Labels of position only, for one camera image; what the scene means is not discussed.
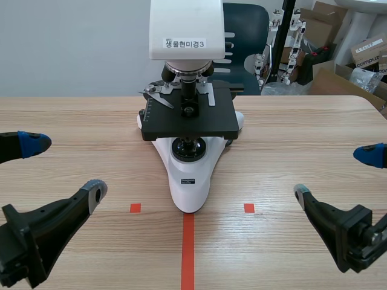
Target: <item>black chair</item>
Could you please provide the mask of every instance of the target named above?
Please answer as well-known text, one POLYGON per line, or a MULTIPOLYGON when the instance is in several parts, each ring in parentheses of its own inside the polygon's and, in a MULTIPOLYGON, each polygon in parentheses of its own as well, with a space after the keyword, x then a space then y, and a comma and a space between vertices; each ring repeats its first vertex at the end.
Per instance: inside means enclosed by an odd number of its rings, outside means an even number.
MULTIPOLYGON (((223 9, 225 31, 235 34, 234 37, 226 36, 225 59, 231 60, 231 63, 214 61, 215 73, 209 80, 211 82, 220 80, 229 83, 243 83, 245 90, 238 95, 260 95, 258 81, 253 74, 246 71, 244 62, 252 54, 263 53, 267 46, 268 13, 264 7, 253 4, 224 3, 223 9), (217 68, 229 69, 230 72, 217 72, 217 68)), ((271 61, 270 47, 269 70, 271 70, 271 61)))

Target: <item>microscope label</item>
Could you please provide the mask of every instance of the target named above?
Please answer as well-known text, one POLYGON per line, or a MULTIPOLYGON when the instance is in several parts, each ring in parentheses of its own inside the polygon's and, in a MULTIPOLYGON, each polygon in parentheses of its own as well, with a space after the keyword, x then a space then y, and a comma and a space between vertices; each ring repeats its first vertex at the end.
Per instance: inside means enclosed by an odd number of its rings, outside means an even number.
POLYGON ((206 38, 164 38, 163 48, 207 48, 206 38))
POLYGON ((195 184, 194 179, 182 179, 181 184, 195 184))

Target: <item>brand label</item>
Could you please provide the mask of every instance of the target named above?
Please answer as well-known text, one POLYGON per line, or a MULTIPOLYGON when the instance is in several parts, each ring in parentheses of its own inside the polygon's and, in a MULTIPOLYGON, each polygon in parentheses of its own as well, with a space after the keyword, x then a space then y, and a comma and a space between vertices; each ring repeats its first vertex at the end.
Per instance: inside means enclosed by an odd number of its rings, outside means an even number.
POLYGON ((362 51, 365 51, 368 48, 374 47, 375 45, 378 45, 381 43, 383 43, 383 39, 375 40, 374 42, 371 42, 371 43, 365 45, 364 47, 360 47, 360 48, 356 49, 356 53, 361 53, 362 51))
POLYGON ((164 38, 163 48, 207 48, 206 38, 164 38))
POLYGON ((356 66, 358 68, 360 68, 360 67, 363 67, 363 66, 366 66, 366 65, 371 65, 374 62, 377 62, 378 60, 379 60, 379 56, 375 56, 375 57, 373 57, 371 59, 365 60, 364 62, 357 63, 356 66))
POLYGON ((195 184, 194 179, 182 179, 181 184, 195 184))

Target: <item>microscope base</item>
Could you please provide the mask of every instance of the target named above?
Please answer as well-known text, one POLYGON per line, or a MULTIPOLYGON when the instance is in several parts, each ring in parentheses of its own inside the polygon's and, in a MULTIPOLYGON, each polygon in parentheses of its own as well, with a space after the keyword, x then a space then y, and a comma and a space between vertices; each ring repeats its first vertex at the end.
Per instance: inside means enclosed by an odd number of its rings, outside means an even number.
MULTIPOLYGON (((244 125, 244 116, 236 112, 238 126, 244 125)), ((141 119, 137 116, 137 123, 141 129, 141 119)), ((198 161, 182 162, 172 153, 172 142, 176 138, 159 138, 153 141, 164 162, 169 178, 169 188, 175 205, 184 213, 194 213, 205 203, 209 190, 213 169, 222 154, 227 140, 221 137, 202 137, 206 142, 206 153, 198 161)))

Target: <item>chair backrest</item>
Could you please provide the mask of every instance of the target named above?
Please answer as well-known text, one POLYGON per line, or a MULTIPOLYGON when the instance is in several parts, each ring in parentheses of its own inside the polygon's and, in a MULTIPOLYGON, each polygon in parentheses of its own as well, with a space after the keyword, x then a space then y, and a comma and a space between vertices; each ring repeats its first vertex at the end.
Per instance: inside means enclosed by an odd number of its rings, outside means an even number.
POLYGON ((226 48, 230 64, 214 63, 214 68, 244 67, 246 57, 263 53, 268 35, 269 16, 264 7, 253 4, 224 3, 224 29, 235 37, 226 38, 233 48, 226 48))

